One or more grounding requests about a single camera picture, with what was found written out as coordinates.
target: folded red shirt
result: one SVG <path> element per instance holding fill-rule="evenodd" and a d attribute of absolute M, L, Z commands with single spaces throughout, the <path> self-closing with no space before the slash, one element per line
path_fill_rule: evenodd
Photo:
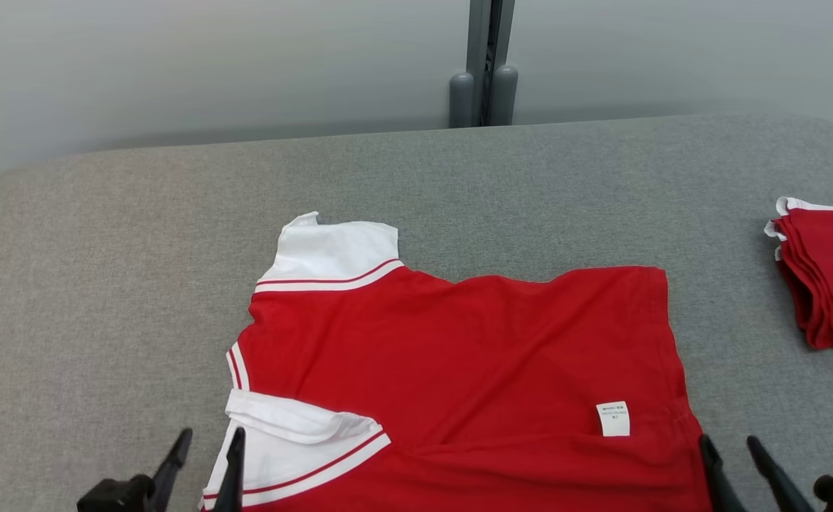
<path fill-rule="evenodd" d="M 780 239 L 776 260 L 792 291 L 796 322 L 810 346 L 833 347 L 833 206 L 780 198 L 777 211 L 780 218 L 764 233 Z"/>

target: t-shirt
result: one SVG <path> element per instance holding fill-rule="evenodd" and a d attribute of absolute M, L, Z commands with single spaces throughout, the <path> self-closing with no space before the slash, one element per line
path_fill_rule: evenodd
<path fill-rule="evenodd" d="M 227 354 L 243 508 L 706 511 L 701 429 L 647 267 L 448 282 L 381 223 L 286 224 Z"/>

